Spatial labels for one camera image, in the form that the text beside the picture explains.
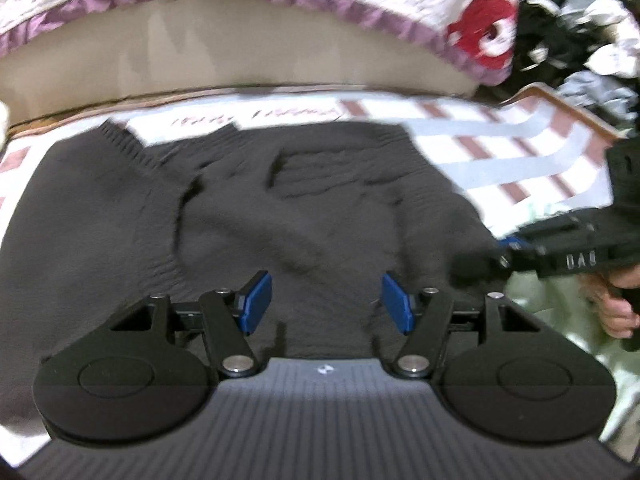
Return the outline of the person's right hand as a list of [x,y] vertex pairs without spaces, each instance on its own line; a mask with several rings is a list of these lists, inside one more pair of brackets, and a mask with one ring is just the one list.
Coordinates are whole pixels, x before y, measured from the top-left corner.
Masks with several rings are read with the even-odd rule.
[[639,288],[639,266],[582,274],[579,283],[605,333],[616,339],[630,339],[639,328],[639,315],[622,297],[622,290]]

